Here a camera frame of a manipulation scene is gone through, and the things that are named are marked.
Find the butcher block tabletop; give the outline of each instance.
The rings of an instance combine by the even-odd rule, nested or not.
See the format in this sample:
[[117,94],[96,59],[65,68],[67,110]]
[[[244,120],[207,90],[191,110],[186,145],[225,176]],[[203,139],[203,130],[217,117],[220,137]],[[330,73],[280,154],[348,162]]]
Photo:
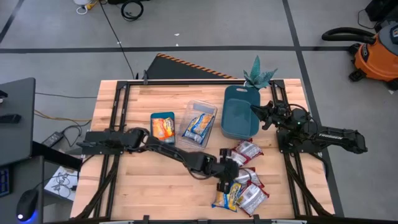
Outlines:
[[[289,103],[307,108],[300,79],[285,79]],[[91,124],[92,131],[109,128],[116,92],[117,80],[104,80],[99,87],[97,102]],[[175,127],[178,132],[187,103],[201,100],[218,109],[211,136],[204,152],[219,157],[219,149],[235,147],[238,140],[225,138],[221,133],[224,91],[229,85],[134,85],[130,89],[126,124],[129,128],[150,129],[150,115],[157,112],[175,113]],[[271,89],[261,89],[261,105],[272,100]],[[119,107],[123,102],[121,94]],[[121,112],[118,112],[116,123]],[[261,147],[264,155],[258,156],[244,167],[255,167],[263,190],[270,197],[256,209],[261,219],[293,218],[287,173],[283,154],[278,150],[276,128],[267,131],[259,128],[253,143]],[[333,213],[333,205],[323,164],[308,154],[301,154],[305,181],[308,189]],[[97,191],[103,156],[97,155],[87,161],[81,169],[71,217],[78,215]],[[142,220],[149,215],[151,220],[197,220],[197,219],[247,219],[242,210],[232,212],[224,208],[212,208],[216,196],[217,179],[196,180],[190,176],[182,163],[155,152],[124,153],[119,162],[114,191],[112,220]],[[296,187],[300,211],[303,214],[303,200]],[[105,214],[108,190],[104,193],[101,215]]]

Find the shop vacuum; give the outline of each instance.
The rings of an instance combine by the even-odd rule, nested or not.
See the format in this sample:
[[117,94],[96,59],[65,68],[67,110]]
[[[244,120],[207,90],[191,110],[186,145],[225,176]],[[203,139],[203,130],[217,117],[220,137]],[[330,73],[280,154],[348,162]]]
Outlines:
[[357,41],[348,52],[354,56],[356,70],[349,79],[364,77],[382,80],[391,90],[398,90],[398,24],[383,27],[376,35],[357,28],[340,27],[322,35],[326,41]]

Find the black metal frame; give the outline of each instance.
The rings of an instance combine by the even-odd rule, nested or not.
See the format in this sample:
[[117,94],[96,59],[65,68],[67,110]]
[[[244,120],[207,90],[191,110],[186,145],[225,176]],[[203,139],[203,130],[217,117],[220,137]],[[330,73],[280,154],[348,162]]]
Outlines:
[[[116,85],[116,94],[114,98],[114,103],[113,103],[113,109],[111,113],[111,122],[109,125],[110,129],[114,129],[116,127],[115,125],[115,120],[116,120],[116,114],[118,110],[118,103],[120,99],[120,94],[121,94],[121,89],[124,88],[124,99],[123,99],[123,107],[122,107],[122,112],[121,112],[121,120],[119,126],[119,131],[124,131],[124,127],[126,125],[126,111],[127,111],[127,104],[128,104],[128,99],[129,99],[129,92],[130,92],[130,87],[134,85],[242,85],[244,83],[244,80],[137,80],[137,81],[118,81]],[[287,95],[284,90],[284,81],[283,80],[273,80],[270,82],[271,84],[271,91],[272,91],[272,96],[273,100],[275,103],[287,103]],[[279,100],[277,97],[277,92],[276,88],[280,87],[281,93],[282,93],[282,100]],[[292,206],[293,206],[293,211],[294,211],[294,216],[295,220],[289,220],[288,223],[293,223],[294,221],[298,223],[395,223],[394,221],[387,221],[387,220],[367,220],[367,219],[360,219],[360,218],[340,218],[340,217],[329,217],[329,216],[322,216],[325,215],[324,213],[318,212],[319,217],[314,217],[312,216],[311,212],[311,205],[316,205],[318,202],[316,201],[315,197],[311,194],[311,192],[306,188],[305,186],[305,178],[303,174],[303,169],[302,169],[302,163],[300,159],[300,154],[298,152],[293,153],[295,163],[296,163],[296,169],[293,168],[292,162],[290,160],[290,153],[283,153],[284,156],[284,161],[285,161],[285,167],[287,170],[287,178],[289,181],[289,190],[290,190],[290,195],[292,199]],[[114,164],[113,168],[111,169],[112,171],[115,171],[114,168],[116,168],[116,173],[117,173],[117,168],[119,164],[119,159],[120,155],[115,154],[114,155]],[[107,168],[108,168],[108,163],[109,163],[109,155],[104,155],[104,162],[103,166],[101,169],[101,175],[100,175],[100,180],[99,180],[99,186],[103,189],[107,187],[107,184],[104,185],[105,182],[107,182],[106,177],[109,177],[106,175],[107,173]],[[114,198],[114,188],[116,185],[116,178],[117,175],[115,174],[110,183],[111,186],[109,188],[109,195],[108,195],[108,201],[106,204],[106,217],[98,217],[101,209],[101,201],[99,200],[98,203],[96,204],[95,207],[95,212],[94,212],[94,218],[90,218],[86,221],[84,220],[79,220],[79,223],[91,223],[95,219],[101,219],[104,218],[106,220],[111,219],[111,213],[112,213],[112,207],[113,207],[113,198]],[[303,202],[304,202],[304,207],[305,207],[305,214],[306,215],[301,215],[300,209],[299,209],[299,203],[297,199],[297,193],[295,190],[295,183],[299,186],[299,188],[302,190],[302,195],[303,195]],[[143,220],[134,220],[134,223],[142,223],[142,224],[148,224],[148,223],[254,223],[254,224],[260,224],[260,223],[283,223],[283,220],[263,220],[259,218],[259,215],[253,215],[252,220],[149,220],[148,215],[144,215]]]

